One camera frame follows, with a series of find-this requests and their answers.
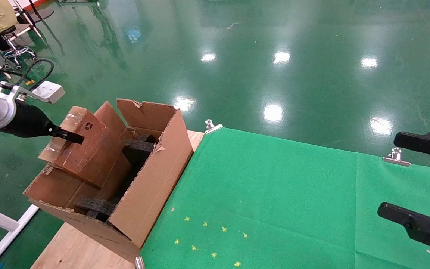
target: wooden table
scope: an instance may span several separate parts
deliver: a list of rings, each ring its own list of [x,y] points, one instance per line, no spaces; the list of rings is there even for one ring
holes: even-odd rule
[[[188,131],[195,151],[204,133]],[[31,269],[134,269],[135,265],[64,223]]]

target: open cardboard box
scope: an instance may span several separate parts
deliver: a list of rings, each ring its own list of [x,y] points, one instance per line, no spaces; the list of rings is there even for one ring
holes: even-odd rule
[[[24,194],[130,262],[134,262],[193,149],[180,110],[166,104],[118,99],[94,114],[73,107],[61,127],[85,136],[82,145],[53,138],[39,156],[48,164]],[[157,142],[115,210],[103,223],[75,206],[81,197],[109,199],[131,169],[124,140],[152,135]]]

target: metal binder clip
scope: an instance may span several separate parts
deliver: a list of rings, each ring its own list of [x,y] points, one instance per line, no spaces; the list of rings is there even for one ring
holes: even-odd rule
[[[141,256],[135,258],[135,268],[136,269],[145,269],[144,260]]]
[[[212,123],[212,120],[208,119],[205,121],[205,124],[207,125],[207,130],[205,131],[205,134],[208,135],[209,133],[213,133],[218,129],[221,129],[223,127],[223,125],[221,124],[217,124],[216,126],[214,126],[214,124]]]
[[[401,160],[401,149],[400,148],[393,148],[392,153],[387,155],[387,157],[383,157],[383,160],[385,162],[399,164],[402,166],[410,167],[411,163]]]

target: black cable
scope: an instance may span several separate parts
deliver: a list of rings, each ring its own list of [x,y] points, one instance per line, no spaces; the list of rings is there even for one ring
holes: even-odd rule
[[[39,87],[39,85],[41,85],[46,80],[46,78],[49,77],[49,75],[51,75],[51,73],[54,70],[54,64],[50,60],[39,59],[34,64],[39,63],[39,62],[49,63],[51,65],[51,68],[49,69],[49,71],[47,72],[47,74],[44,76],[44,78],[41,78],[36,84],[34,84],[31,88],[29,88],[30,92],[32,92],[32,90],[34,90],[35,88]]]
[[[2,72],[2,73],[8,73],[8,74],[11,74],[11,75],[17,75],[19,77],[22,77],[22,74],[20,74],[20,73],[16,73],[16,72],[5,70],[5,69],[0,69],[0,72]]]
[[[31,7],[32,7],[32,10],[34,11],[34,14],[36,14],[36,16],[38,16],[39,19],[42,20],[41,15],[39,15],[39,12],[37,12],[36,7],[34,6],[34,3],[31,0],[29,0],[29,4],[31,4]]]
[[[53,72],[53,70],[54,70],[54,64],[50,61],[50,60],[46,60],[46,59],[39,59],[39,60],[37,60],[37,61],[35,61],[34,63],[32,63],[31,64],[31,66],[29,66],[29,68],[28,68],[28,70],[26,71],[26,73],[24,73],[24,75],[22,75],[21,76],[21,78],[17,81],[17,83],[16,83],[16,85],[19,85],[25,78],[27,79],[27,80],[30,80],[29,78],[28,78],[28,74],[29,74],[29,72],[31,71],[31,69],[35,66],[35,65],[37,65],[38,63],[41,63],[41,62],[46,62],[46,63],[49,63],[50,65],[51,65],[51,68],[49,69],[49,72],[46,74],[46,76],[42,79],[42,80],[39,80],[36,84],[34,84],[34,86],[32,86],[30,89],[29,89],[29,91],[30,92],[32,92],[32,90],[34,90],[35,88],[37,88],[39,85],[41,85],[41,83],[43,83],[43,81]]]

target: green tablecloth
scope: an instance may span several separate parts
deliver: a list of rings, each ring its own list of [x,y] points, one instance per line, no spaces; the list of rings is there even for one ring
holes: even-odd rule
[[[141,255],[147,269],[430,269],[430,247],[377,215],[385,201],[430,216],[430,167],[223,128]]]

